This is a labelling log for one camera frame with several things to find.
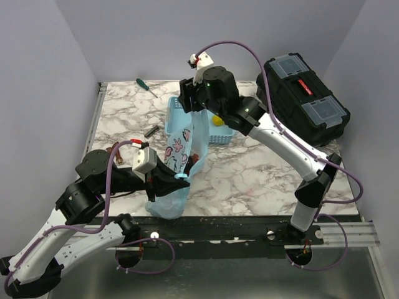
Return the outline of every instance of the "black metal frame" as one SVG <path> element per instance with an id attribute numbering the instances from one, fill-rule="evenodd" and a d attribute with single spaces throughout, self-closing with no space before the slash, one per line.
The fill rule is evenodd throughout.
<path id="1" fill-rule="evenodd" d="M 216 216 L 216 217 L 181 217 L 165 220 L 156 217 L 134 217 L 141 228 L 142 237 L 149 237 L 157 231 L 161 238 L 170 241 L 177 259 L 243 259 L 268 258 L 284 259 L 287 237 L 278 230 L 287 227 L 290 216 Z M 359 215 L 335 216 L 340 222 L 360 222 Z M 102 218 L 94 219 L 90 225 L 99 225 Z M 320 218 L 319 222 L 331 222 Z M 318 225 L 313 225 L 306 239 L 313 244 L 323 244 L 315 237 Z M 275 232 L 275 238 L 269 240 L 267 232 Z M 242 242 L 227 242 L 234 238 Z M 131 256 L 131 252 L 121 251 L 119 256 Z M 144 244 L 143 259 L 170 259 L 170 248 L 161 242 Z"/>

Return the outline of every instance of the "screwdriver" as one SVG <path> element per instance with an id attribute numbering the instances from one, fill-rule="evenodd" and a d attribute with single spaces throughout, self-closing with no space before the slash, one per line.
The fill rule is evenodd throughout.
<path id="1" fill-rule="evenodd" d="M 150 88 L 147 86 L 146 83 L 144 83 L 144 81 L 142 79 L 137 78 L 136 82 L 137 82 L 138 86 L 144 88 L 146 91 L 152 93 L 154 97 L 158 98 L 158 96 L 150 90 Z"/>

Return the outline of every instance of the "yellow ball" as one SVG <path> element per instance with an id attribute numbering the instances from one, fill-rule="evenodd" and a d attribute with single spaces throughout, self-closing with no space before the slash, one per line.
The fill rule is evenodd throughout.
<path id="1" fill-rule="evenodd" d="M 212 122 L 215 126 L 223 126 L 224 125 L 224 121 L 217 115 L 214 115 L 212 117 Z"/>

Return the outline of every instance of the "toolbox lid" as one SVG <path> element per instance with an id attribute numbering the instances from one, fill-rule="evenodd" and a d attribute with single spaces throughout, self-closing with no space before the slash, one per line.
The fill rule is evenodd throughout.
<path id="1" fill-rule="evenodd" d="M 309 70 L 298 56 L 289 54 L 277 57 L 270 66 L 281 79 Z"/>
<path id="2" fill-rule="evenodd" d="M 341 108 L 336 99 L 331 95 L 311 103 L 303 104 L 302 108 L 315 125 L 325 123 L 327 128 L 340 125 L 342 117 L 346 115 L 344 109 Z"/>

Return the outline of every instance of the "wire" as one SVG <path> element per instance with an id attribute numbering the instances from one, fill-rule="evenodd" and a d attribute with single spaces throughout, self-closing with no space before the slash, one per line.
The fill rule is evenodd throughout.
<path id="1" fill-rule="evenodd" d="M 83 232 L 85 234 L 98 234 L 99 232 L 101 232 L 103 230 L 103 228 L 105 227 L 105 225 L 108 224 L 109 222 L 109 211 L 110 211 L 110 196 L 111 196 L 111 174 L 112 174 L 112 166 L 113 166 L 113 159 L 117 153 L 117 151 L 119 150 L 119 148 L 123 145 L 130 145 L 132 143 L 138 143 L 140 140 L 126 140 L 126 141 L 122 141 L 119 144 L 117 144 L 111 154 L 110 154 L 110 158 L 108 160 L 108 166 L 107 166 L 107 178 L 105 180 L 105 207 L 104 207 L 104 216 L 101 222 L 101 225 L 98 229 L 84 229 L 82 227 L 79 226 L 74 226 L 74 225 L 57 225 L 54 227 L 51 227 L 50 229 L 47 229 L 46 231 L 43 232 L 43 234 L 37 238 L 32 244 L 31 246 L 29 246 L 26 251 L 24 252 L 24 254 L 21 255 L 21 258 L 18 260 L 18 262 L 16 262 L 14 268 L 18 269 L 18 267 L 23 263 L 23 261 L 26 259 L 26 257 L 32 252 L 32 250 L 41 242 L 41 240 L 46 237 L 47 235 L 49 235 L 50 233 L 52 233 L 55 230 L 59 230 L 59 229 L 69 229 L 69 230 L 74 230 L 76 232 Z M 7 295 L 9 295 L 10 297 L 12 296 L 10 290 L 9 290 L 9 282 L 11 280 L 12 275 L 14 274 L 15 271 L 10 271 L 6 277 L 6 280 L 4 281 L 4 291 L 6 292 Z"/>
<path id="2" fill-rule="evenodd" d="M 131 194 L 133 194 L 134 192 L 135 192 L 135 191 L 130 191 L 130 192 L 123 193 L 123 194 L 120 194 L 120 195 L 110 196 L 110 198 L 120 198 L 120 197 L 124 197 L 124 196 L 131 195 Z"/>
<path id="3" fill-rule="evenodd" d="M 126 244 L 121 244 L 118 247 L 126 247 L 129 245 L 133 245 L 133 244 L 137 244 L 137 243 L 142 243 L 142 242 L 147 242 L 147 241 L 153 241 L 153 240 L 157 240 L 157 241 L 161 241 L 163 243 L 165 243 L 167 246 L 169 246 L 171 252 L 172 252 L 172 260 L 170 261 L 169 265 L 167 265 L 164 269 L 159 270 L 159 271 L 152 271 L 152 272 L 147 272 L 147 271 L 141 271 L 141 270 L 133 270 L 130 268 L 123 268 L 120 263 L 119 263 L 119 259 L 118 259 L 118 255 L 116 256 L 116 260 L 117 260 L 117 264 L 118 264 L 118 268 L 117 269 L 122 269 L 124 271 L 128 271 L 131 273 L 136 273 L 136 274 L 144 274 L 144 275 L 157 275 L 157 274 L 161 274 L 161 273 L 165 273 L 166 271 L 168 271 L 170 268 L 172 268 L 173 264 L 175 263 L 176 260 L 176 253 L 175 250 L 172 246 L 172 244 L 170 244 L 170 242 L 168 242 L 165 239 L 161 239 L 161 238 L 146 238 L 146 239 L 141 239 L 141 240 L 136 240 L 133 242 L 129 242 Z"/>
<path id="4" fill-rule="evenodd" d="M 332 216 L 330 216 L 330 215 L 327 215 L 327 214 L 319 214 L 319 217 L 320 217 L 320 216 L 324 216 L 324 217 L 330 218 L 330 219 L 333 220 L 336 224 L 338 224 L 338 226 L 339 226 L 340 229 L 342 230 L 342 233 L 343 233 L 344 239 L 345 239 L 345 249 L 344 249 L 344 253 L 342 254 L 341 258 L 339 258 L 339 260 L 336 261 L 335 263 L 332 263 L 332 264 L 329 265 L 329 266 L 321 267 L 321 268 L 311 268 L 311 267 L 300 266 L 300 265 L 294 263 L 294 262 L 291 260 L 291 258 L 286 254 L 287 260 L 291 263 L 292 266 L 294 266 L 294 267 L 296 267 L 296 268 L 299 268 L 299 269 L 302 269 L 302 270 L 306 270 L 306 271 L 314 271 L 314 272 L 317 272 L 317 271 L 324 271 L 324 270 L 332 269 L 332 268 L 334 268 L 335 266 L 338 266 L 338 265 L 339 265 L 340 263 L 342 263 L 342 261 L 346 258 L 347 254 L 348 254 L 348 249 L 349 249 L 349 247 L 348 247 L 348 236 L 347 236 L 347 233 L 345 232 L 344 227 L 342 226 L 342 224 L 341 224 L 337 219 L 335 219 L 334 217 L 332 217 Z"/>
<path id="5" fill-rule="evenodd" d="M 311 150 L 307 149 L 305 146 L 303 146 L 300 142 L 298 142 L 294 137 L 292 137 L 290 134 L 288 134 L 288 132 L 286 130 L 283 130 L 281 124 L 279 123 L 279 120 L 276 118 L 276 116 L 274 115 L 273 112 L 273 108 L 272 108 L 272 103 L 271 103 L 271 98 L 270 98 L 270 90 L 269 90 L 269 84 L 267 82 L 267 76 L 266 76 L 266 71 L 262 65 L 262 62 L 260 60 L 260 58 L 255 54 L 255 52 L 253 50 L 251 50 L 248 46 L 244 45 L 241 42 L 236 42 L 234 40 L 222 40 L 219 42 L 214 42 L 210 45 L 207 45 L 206 47 L 202 48 L 200 51 L 198 51 L 198 53 L 196 54 L 197 57 L 200 56 L 200 54 L 206 50 L 208 50 L 209 48 L 212 48 L 216 45 L 221 45 L 221 44 L 234 44 L 234 45 L 239 45 L 243 48 L 245 48 L 246 50 L 248 50 L 252 56 L 256 59 L 257 63 L 259 64 L 260 68 L 261 68 L 261 72 L 262 72 L 262 77 L 263 77 L 263 81 L 264 81 L 264 86 L 265 86 L 265 90 L 266 90 L 266 98 L 267 98 L 267 106 L 269 108 L 269 114 L 270 117 L 274 123 L 274 125 L 276 126 L 276 128 L 279 129 L 280 133 L 283 134 L 288 140 L 290 140 L 292 143 L 294 143 L 296 146 L 298 146 L 300 149 L 302 149 L 303 151 L 305 151 L 305 153 L 309 154 L 311 157 L 313 157 L 316 161 L 321 161 L 324 162 L 325 164 L 328 164 L 330 166 L 333 166 L 335 168 L 337 168 L 339 171 L 345 173 L 347 176 L 350 176 L 359 186 L 359 194 L 349 200 L 349 201 L 323 201 L 324 204 L 350 204 L 353 202 L 357 202 L 362 196 L 363 196 L 363 192 L 364 192 L 364 188 L 363 188 L 363 184 L 360 182 L 360 180 L 353 175 L 352 173 L 350 173 L 349 171 L 347 171 L 346 169 L 342 168 L 341 166 L 326 160 L 326 159 L 322 159 L 320 157 L 318 157 L 316 154 L 314 154 L 313 152 L 311 152 Z"/>
<path id="6" fill-rule="evenodd" d="M 308 240 L 308 239 L 306 239 L 306 241 L 305 241 L 305 246 L 304 246 L 304 248 L 302 249 L 302 252 L 304 253 L 304 254 L 306 254 L 306 246 L 308 246 L 309 245 L 309 250 L 310 250 L 310 248 L 311 248 L 311 246 L 310 246 L 310 241 Z"/>

